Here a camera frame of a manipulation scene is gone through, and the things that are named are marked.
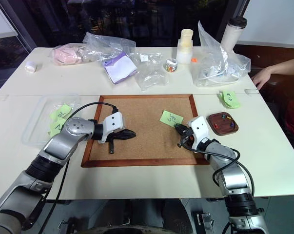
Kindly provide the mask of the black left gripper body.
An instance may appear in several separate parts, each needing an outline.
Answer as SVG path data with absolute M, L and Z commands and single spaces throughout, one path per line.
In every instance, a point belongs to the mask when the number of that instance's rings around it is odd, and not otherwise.
M 126 129 L 121 130 L 119 132 L 112 132 L 107 136 L 107 142 L 112 142 L 114 139 L 126 140 Z

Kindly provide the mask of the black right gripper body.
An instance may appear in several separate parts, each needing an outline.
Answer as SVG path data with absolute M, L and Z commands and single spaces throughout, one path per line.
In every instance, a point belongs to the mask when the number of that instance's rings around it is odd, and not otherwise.
M 194 132 L 192 128 L 187 127 L 187 130 L 180 136 L 179 147 L 186 146 L 187 148 L 192 148 L 194 143 Z

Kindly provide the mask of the person's bare hand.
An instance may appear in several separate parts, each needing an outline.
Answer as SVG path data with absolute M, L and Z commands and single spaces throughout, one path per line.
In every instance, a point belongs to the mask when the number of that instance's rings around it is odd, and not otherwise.
M 270 80 L 272 72 L 273 69 L 271 67 L 267 67 L 259 71 L 251 78 L 257 90 L 260 90 Z

